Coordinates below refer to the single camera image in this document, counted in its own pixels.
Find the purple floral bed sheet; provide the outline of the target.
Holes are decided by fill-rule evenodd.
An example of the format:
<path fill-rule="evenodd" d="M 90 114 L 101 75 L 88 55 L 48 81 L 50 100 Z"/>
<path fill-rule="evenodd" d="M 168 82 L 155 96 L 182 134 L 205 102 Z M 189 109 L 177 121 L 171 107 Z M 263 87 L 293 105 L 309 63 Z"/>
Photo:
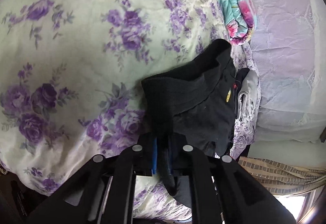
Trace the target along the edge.
<path fill-rule="evenodd" d="M 1 0 L 1 166 L 49 197 L 135 144 L 143 78 L 218 38 L 217 0 Z"/>

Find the folded dark navy garment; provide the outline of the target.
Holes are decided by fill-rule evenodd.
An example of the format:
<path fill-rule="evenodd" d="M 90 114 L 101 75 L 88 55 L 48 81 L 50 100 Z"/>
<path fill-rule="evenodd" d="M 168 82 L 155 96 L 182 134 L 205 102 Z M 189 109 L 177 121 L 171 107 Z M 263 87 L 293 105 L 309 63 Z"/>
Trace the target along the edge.
<path fill-rule="evenodd" d="M 241 68 L 236 76 L 235 76 L 235 82 L 234 82 L 234 89 L 239 92 L 242 87 L 243 80 L 246 78 L 247 74 L 249 73 L 249 68 Z"/>

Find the striped beige curtain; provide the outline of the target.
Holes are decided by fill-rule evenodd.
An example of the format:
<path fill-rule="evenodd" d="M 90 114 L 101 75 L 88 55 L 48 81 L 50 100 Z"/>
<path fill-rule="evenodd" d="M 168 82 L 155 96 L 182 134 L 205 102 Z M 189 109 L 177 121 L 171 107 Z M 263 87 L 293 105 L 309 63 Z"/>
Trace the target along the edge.
<path fill-rule="evenodd" d="M 272 195 L 304 195 L 325 186 L 325 169 L 303 168 L 262 158 L 240 157 L 239 164 Z"/>

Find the folded grey garment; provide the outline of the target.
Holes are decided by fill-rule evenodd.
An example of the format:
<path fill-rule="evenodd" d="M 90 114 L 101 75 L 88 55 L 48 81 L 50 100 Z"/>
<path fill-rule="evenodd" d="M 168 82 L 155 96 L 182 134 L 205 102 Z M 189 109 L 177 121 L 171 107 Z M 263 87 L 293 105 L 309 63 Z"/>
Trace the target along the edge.
<path fill-rule="evenodd" d="M 249 70 L 241 83 L 238 94 L 238 119 L 248 121 L 254 116 L 258 98 L 258 76 L 255 71 Z"/>

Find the black pants with smiley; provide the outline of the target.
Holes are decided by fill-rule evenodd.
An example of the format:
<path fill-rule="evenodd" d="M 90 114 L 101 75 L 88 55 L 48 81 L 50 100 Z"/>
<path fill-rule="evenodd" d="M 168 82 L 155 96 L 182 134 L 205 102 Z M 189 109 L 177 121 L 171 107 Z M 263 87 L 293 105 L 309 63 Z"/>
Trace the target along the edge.
<path fill-rule="evenodd" d="M 177 135 L 205 155 L 222 156 L 233 144 L 236 70 L 231 45 L 216 39 L 196 58 L 171 71 L 143 79 L 146 118 L 157 136 L 157 169 L 177 202 L 191 207 L 187 176 L 171 174 L 171 146 Z"/>

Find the window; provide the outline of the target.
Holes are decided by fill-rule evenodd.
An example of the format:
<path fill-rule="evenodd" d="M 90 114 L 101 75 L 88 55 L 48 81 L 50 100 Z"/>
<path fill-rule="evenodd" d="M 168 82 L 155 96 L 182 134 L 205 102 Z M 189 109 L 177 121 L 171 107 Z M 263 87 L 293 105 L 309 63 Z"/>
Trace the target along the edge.
<path fill-rule="evenodd" d="M 325 209 L 325 190 L 302 195 L 283 195 L 275 198 L 293 215 L 297 223 L 309 223 Z"/>

